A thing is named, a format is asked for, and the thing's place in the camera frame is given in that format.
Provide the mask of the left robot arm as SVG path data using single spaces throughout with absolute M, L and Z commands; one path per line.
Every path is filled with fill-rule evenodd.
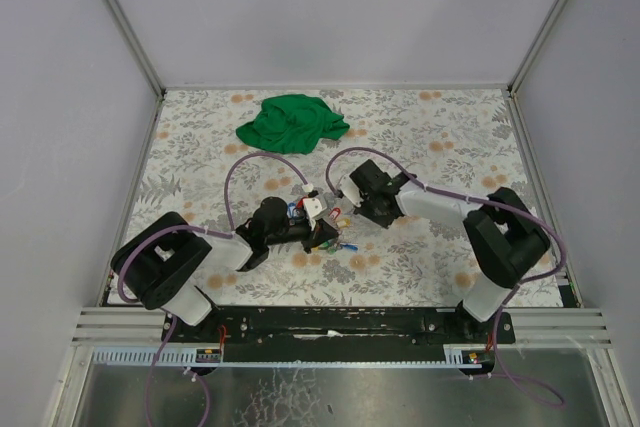
M 339 238 L 338 230 L 319 217 L 322 212 L 318 196 L 304 198 L 302 211 L 294 215 L 283 199 L 267 197 L 232 233 L 191 225 L 180 214 L 168 212 L 114 254 L 110 265 L 118 292 L 131 292 L 127 301 L 196 326 L 214 310 L 191 279 L 206 258 L 248 272 L 263 263 L 275 245 L 298 242 L 309 254 Z

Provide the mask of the blue key tag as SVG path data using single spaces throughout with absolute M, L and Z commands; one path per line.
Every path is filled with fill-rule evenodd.
M 294 222 L 301 221 L 305 218 L 305 212 L 296 203 L 292 202 L 288 204 L 288 217 Z

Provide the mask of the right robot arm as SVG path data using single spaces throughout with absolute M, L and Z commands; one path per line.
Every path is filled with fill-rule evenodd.
M 464 230 L 481 274 L 461 308 L 477 322 L 493 317 L 551 246 L 539 220 L 509 188 L 473 200 L 406 172 L 392 177 L 367 160 L 340 182 L 339 191 L 356 214 L 383 228 L 401 217 L 419 217 Z

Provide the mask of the green crumpled cloth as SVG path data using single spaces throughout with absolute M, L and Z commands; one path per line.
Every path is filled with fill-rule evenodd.
M 277 154 L 309 154 L 322 139 L 350 129 L 342 114 L 319 97 L 286 94 L 264 99 L 257 116 L 236 129 L 246 145 Z

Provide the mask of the floral table mat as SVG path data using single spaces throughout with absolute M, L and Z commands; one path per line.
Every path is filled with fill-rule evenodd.
M 322 89 L 317 97 L 350 125 L 307 155 L 257 157 L 236 129 L 253 120 L 267 90 L 171 90 L 159 112 L 124 236 L 131 239 L 174 211 L 216 231 L 247 220 L 268 196 L 296 201 L 304 181 L 328 193 L 366 160 L 396 174 L 483 196 L 513 189 L 540 211 L 510 107 L 499 89 Z M 453 306 L 480 269 L 460 228 L 403 217 L 381 228 L 339 208 L 341 240 L 357 252 L 305 253 L 299 243 L 274 247 L 259 267 L 238 273 L 208 257 L 196 285 L 218 304 Z M 349 219 L 349 226 L 341 226 Z

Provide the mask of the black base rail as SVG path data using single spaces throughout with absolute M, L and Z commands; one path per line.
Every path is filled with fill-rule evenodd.
M 428 362 L 446 345 L 512 345 L 511 317 L 498 326 L 460 308 L 218 306 L 197 326 L 180 321 L 172 343 L 222 343 L 238 363 Z

